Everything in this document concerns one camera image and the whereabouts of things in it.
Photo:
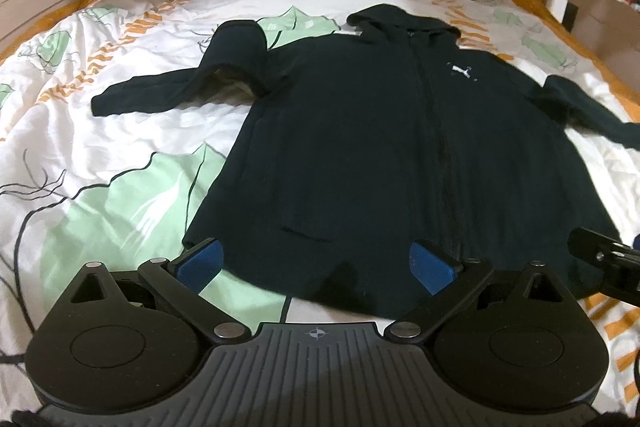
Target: crosshair marking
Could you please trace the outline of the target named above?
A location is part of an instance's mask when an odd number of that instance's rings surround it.
[[[327,335],[326,331],[322,331],[320,328],[316,328],[315,330],[311,330],[307,333],[310,337],[315,338],[315,340],[321,339],[325,335]]]

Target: white logo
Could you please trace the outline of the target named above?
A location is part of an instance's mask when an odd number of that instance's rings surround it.
[[[320,328],[316,328],[315,330],[311,330],[307,333],[310,337],[315,338],[315,340],[321,339],[325,335],[328,335],[326,331],[322,331]]]
[[[462,68],[459,68],[457,66],[451,66],[451,69],[453,71],[458,72],[458,73],[464,74],[468,79],[470,79],[470,80],[472,80],[474,82],[477,80],[477,78],[471,78],[471,75],[469,74],[469,71],[471,71],[471,66],[466,68],[466,70],[463,70]]]

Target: orange stripe pattern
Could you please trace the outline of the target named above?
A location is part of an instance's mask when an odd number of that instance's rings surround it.
[[[620,304],[620,301],[617,299],[606,299],[606,302],[590,315],[591,320],[594,322],[599,321],[618,304]]]
[[[453,26],[468,26],[469,28],[473,28],[475,30],[480,30],[482,31],[487,31],[486,28],[484,28],[484,26],[481,26],[479,24],[473,24],[470,21],[465,21],[464,19],[452,19],[449,21],[449,23]]]
[[[584,300],[585,308],[587,311],[593,310],[597,305],[602,304],[607,300],[607,296],[602,293],[596,293],[595,295],[591,295]]]
[[[629,385],[625,386],[625,401],[629,403],[636,396],[638,396],[638,388],[636,387],[635,382],[631,382]]]
[[[462,33],[463,37],[471,37],[471,38],[480,39],[481,41],[491,42],[491,39],[489,37],[487,37],[486,35],[482,35],[480,33],[466,32],[464,30],[460,30],[460,32]]]
[[[113,59],[113,57],[110,56],[111,54],[114,54],[114,52],[128,44],[133,44],[151,28],[158,26],[163,20],[161,14],[168,13],[175,9],[175,7],[186,4],[189,1],[190,0],[169,0],[158,7],[158,13],[145,11],[139,19],[125,24],[126,29],[118,39],[118,42],[116,44],[108,42],[88,57],[87,62],[89,62],[89,65],[87,65],[86,70],[82,70],[80,74],[74,78],[72,83],[58,84],[57,86],[49,87],[49,89],[44,90],[40,94],[38,101],[66,100],[72,93],[82,90],[82,84],[92,83],[94,81],[92,75],[103,70],[107,65],[105,62]]]
[[[619,371],[624,371],[633,365],[636,361],[636,356],[638,355],[638,349],[634,349],[631,353],[627,353],[623,357],[616,359],[616,367]]]
[[[640,319],[640,309],[633,308],[632,310],[629,310],[624,315],[622,315],[622,318],[620,320],[604,326],[604,330],[607,333],[607,338],[612,341],[617,336],[621,335],[631,326],[633,326],[638,319]]]

